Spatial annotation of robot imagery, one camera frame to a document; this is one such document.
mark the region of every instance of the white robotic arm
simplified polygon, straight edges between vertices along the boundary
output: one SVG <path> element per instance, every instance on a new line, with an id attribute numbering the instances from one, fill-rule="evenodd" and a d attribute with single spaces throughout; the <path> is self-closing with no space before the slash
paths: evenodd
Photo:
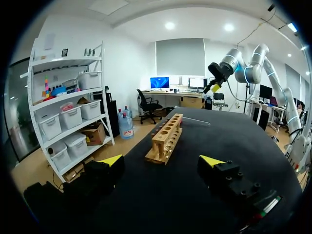
<path id="1" fill-rule="evenodd" d="M 253 52 L 250 65 L 247 66 L 241 52 L 235 48 L 231 49 L 219 65 L 212 63 L 208 66 L 215 79 L 210 81 L 204 89 L 204 93 L 207 93 L 210 88 L 215 92 L 234 73 L 239 83 L 259 84 L 263 67 L 274 89 L 278 105 L 286 105 L 290 143 L 287 146 L 285 156 L 296 172 L 303 171 L 306 165 L 311 163 L 310 157 L 308 157 L 311 150 L 311 132 L 307 129 L 302 130 L 292 91 L 288 87 L 286 89 L 281 87 L 274 66 L 266 57 L 268 52 L 269 49 L 265 44 L 258 45 Z"/>

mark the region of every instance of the wooden test tube rack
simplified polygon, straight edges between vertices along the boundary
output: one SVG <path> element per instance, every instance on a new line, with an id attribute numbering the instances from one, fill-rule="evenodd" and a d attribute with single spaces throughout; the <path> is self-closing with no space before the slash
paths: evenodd
<path id="1" fill-rule="evenodd" d="M 182 117 L 183 114 L 175 114 L 161 124 L 160 129 L 156 129 L 156 133 L 152 133 L 152 148 L 145 156 L 146 160 L 167 164 L 182 133 L 180 128 Z"/>

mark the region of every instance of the black table surface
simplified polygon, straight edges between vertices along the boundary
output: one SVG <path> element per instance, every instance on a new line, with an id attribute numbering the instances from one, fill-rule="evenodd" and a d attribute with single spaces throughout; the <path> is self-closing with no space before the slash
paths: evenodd
<path id="1" fill-rule="evenodd" d="M 198 175 L 199 155 L 232 160 L 250 181 L 283 197 L 260 226 L 269 230 L 287 220 L 301 188 L 283 153 L 255 122 L 231 112 L 176 108 L 168 117 L 174 113 L 211 125 L 183 118 L 182 135 L 166 166 L 144 160 L 152 146 L 148 134 L 125 156 L 122 179 L 90 215 L 93 228 L 114 233 L 234 233 L 237 217 Z"/>

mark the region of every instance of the white metal shelf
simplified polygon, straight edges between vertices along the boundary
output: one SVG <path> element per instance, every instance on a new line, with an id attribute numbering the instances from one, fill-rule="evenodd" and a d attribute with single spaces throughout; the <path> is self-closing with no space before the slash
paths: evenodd
<path id="1" fill-rule="evenodd" d="M 69 136 L 71 133 L 74 133 L 74 132 L 80 130 L 81 128 L 84 128 L 84 127 L 88 126 L 89 124 L 94 123 L 95 121 L 98 121 L 98 120 L 105 118 L 105 117 L 106 117 L 106 115 L 102 114 L 102 115 L 100 115 L 96 118 L 93 118 L 91 120 L 82 119 L 82 124 L 80 124 L 76 127 L 73 127 L 71 129 L 63 131 L 61 134 L 57 135 L 55 138 L 44 142 L 43 146 L 44 146 L 44 148 L 48 148 L 49 146 L 53 145 L 57 141 L 62 140 L 64 137 Z"/>
<path id="2" fill-rule="evenodd" d="M 93 152 L 95 152 L 97 149 L 101 148 L 103 145 L 105 145 L 107 142 L 109 142 L 111 140 L 110 136 L 106 136 L 104 139 L 104 142 L 102 145 L 95 145 L 95 146 L 88 146 L 88 152 L 86 152 L 84 155 L 82 155 L 80 158 L 77 158 L 76 160 L 72 161 L 68 166 L 66 166 L 65 168 L 63 168 L 59 174 L 62 176 L 64 175 L 66 172 L 68 172 L 70 169 L 72 169 L 73 167 L 75 167 L 78 163 L 80 163 L 82 160 L 84 160 L 87 156 L 89 156 L 90 154 L 92 154 Z"/>
<path id="3" fill-rule="evenodd" d="M 74 93 L 71 93 L 71 94 L 65 94 L 65 95 L 62 95 L 62 96 L 55 97 L 53 99 L 44 101 L 42 103 L 39 103 L 39 104 L 33 106 L 32 109 L 33 109 L 33 111 L 37 111 L 37 110 L 39 110 L 39 109 L 41 109 L 43 107 L 46 107 L 48 105 L 57 103 L 59 101 L 63 101 L 63 100 L 69 99 L 69 98 L 74 98 L 74 97 L 86 95 L 86 94 L 93 93 L 93 92 L 99 92 L 99 91 L 102 91 L 101 87 L 100 88 L 95 88 L 95 89 L 82 90 L 82 91 L 74 92 Z"/>
<path id="4" fill-rule="evenodd" d="M 60 58 L 48 58 L 38 61 L 33 61 L 31 63 L 34 74 L 43 71 L 49 71 L 60 68 L 67 67 L 81 67 L 88 66 L 95 61 L 102 60 L 101 57 L 81 57 L 81 58 L 70 58 L 70 57 L 60 57 Z"/>
<path id="5" fill-rule="evenodd" d="M 86 67 L 86 70 L 90 70 L 89 66 L 90 64 L 95 62 L 94 65 L 94 71 L 97 70 L 98 65 L 100 65 L 100 71 L 103 72 L 104 71 L 104 61 L 103 61 L 103 56 L 105 53 L 105 49 L 104 49 L 104 43 L 102 42 L 99 46 L 97 46 L 96 48 L 94 48 L 96 50 L 96 52 L 98 52 L 97 56 L 98 57 L 86 57 L 86 56 L 80 56 L 80 57 L 58 57 L 58 58 L 47 58 L 47 59 L 43 59 L 43 60 L 37 60 L 34 61 L 34 57 L 36 54 L 36 50 L 37 48 L 40 50 L 42 48 L 41 44 L 38 43 L 38 40 L 35 39 L 31 54 L 30 54 L 30 58 L 29 58 L 29 66 L 28 66 L 28 73 L 27 74 L 22 74 L 20 77 L 27 77 L 27 97 L 28 97 L 28 105 L 29 105 L 29 113 L 30 113 L 30 117 L 31 117 L 31 121 L 33 123 L 33 127 L 36 133 L 36 137 L 38 139 L 38 142 L 40 144 L 40 147 L 46 157 L 46 159 L 48 160 L 49 164 L 51 165 L 52 169 L 55 171 L 56 175 L 60 178 L 60 180 L 62 182 L 65 182 L 65 179 L 63 177 L 63 175 L 68 172 L 70 169 L 72 169 L 75 165 L 77 165 L 79 162 L 81 162 L 82 160 L 84 160 L 87 156 L 89 156 L 91 153 L 93 153 L 94 151 L 96 151 L 97 149 L 99 149 L 101 146 L 103 146 L 104 144 L 106 144 L 107 142 L 111 141 L 112 144 L 115 144 L 114 138 L 112 137 L 113 132 L 112 132 L 112 128 L 110 125 L 110 120 L 109 120 L 109 116 L 107 115 L 108 113 L 108 108 L 107 108 L 107 103 L 106 103 L 106 95 L 104 92 L 104 87 L 105 87 L 105 79 L 104 79 L 104 74 L 102 74 L 101 76 L 101 83 L 102 83 L 102 87 L 100 88 L 95 88 L 95 89 L 88 89 L 88 90 L 83 90 L 83 91 L 79 91 L 79 92 L 75 92 L 75 93 L 71 93 L 71 94 L 66 94 L 60 97 L 56 97 L 53 98 L 51 100 L 39 103 L 35 106 L 33 106 L 33 103 L 37 100 L 33 100 L 33 95 L 36 92 L 39 92 L 39 90 L 42 90 L 41 85 L 37 82 L 37 80 L 33 80 L 35 77 L 35 74 L 41 73 L 41 72 L 45 72 L 45 71 L 51 71 L 50 73 L 52 73 L 53 75 L 53 71 L 55 70 L 55 73 L 59 72 L 57 69 L 67 69 L 70 67 Z M 97 118 L 91 119 L 91 120 L 82 120 L 83 123 L 80 124 L 79 126 L 76 126 L 72 129 L 63 131 L 61 134 L 59 134 L 58 136 L 56 136 L 55 138 L 53 138 L 50 141 L 44 141 L 44 139 L 42 138 L 41 132 L 40 132 L 40 128 L 39 128 L 39 123 L 36 120 L 36 114 L 40 114 L 40 112 L 45 112 L 45 111 L 52 111 L 55 106 L 50 106 L 53 103 L 57 103 L 63 100 L 67 100 L 69 98 L 74 98 L 74 97 L 78 97 L 78 96 L 83 96 L 85 94 L 90 94 L 93 92 L 100 92 L 102 94 L 102 102 L 101 104 L 104 107 L 104 111 L 106 114 L 100 115 Z M 104 125 L 105 129 L 109 132 L 109 136 L 107 136 L 104 140 L 104 143 L 102 145 L 98 145 L 98 146 L 88 146 L 88 152 L 85 153 L 84 155 L 82 155 L 80 158 L 78 158 L 77 160 L 72 161 L 68 166 L 66 166 L 64 169 L 62 169 L 61 171 L 59 171 L 54 163 L 54 161 L 51 159 L 50 154 L 47 151 L 47 148 L 56 143 L 57 141 L 63 139 L 64 137 L 78 131 L 79 129 L 92 124 L 93 122 L 100 120 L 102 122 L 102 124 Z"/>

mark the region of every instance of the yellow tape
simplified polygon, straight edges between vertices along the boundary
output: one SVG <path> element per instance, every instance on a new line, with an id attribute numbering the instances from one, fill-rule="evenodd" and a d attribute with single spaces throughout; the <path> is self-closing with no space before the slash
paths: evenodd
<path id="1" fill-rule="evenodd" d="M 98 162 L 104 162 L 104 163 L 107 163 L 109 164 L 109 166 L 111 167 L 120 157 L 122 157 L 123 155 L 117 155 L 117 156 L 114 156 L 114 157 L 110 157 L 108 159 L 104 159 L 104 160 L 101 160 L 101 161 L 98 161 Z"/>
<path id="2" fill-rule="evenodd" d="M 225 163 L 223 161 L 214 159 L 212 157 L 207 157 L 207 156 L 204 156 L 204 155 L 200 155 L 200 157 L 202 157 L 212 167 L 214 167 L 215 165 L 217 165 L 219 163 Z"/>
<path id="3" fill-rule="evenodd" d="M 211 90 L 215 93 L 219 88 L 220 86 L 218 84 L 215 84 Z"/>

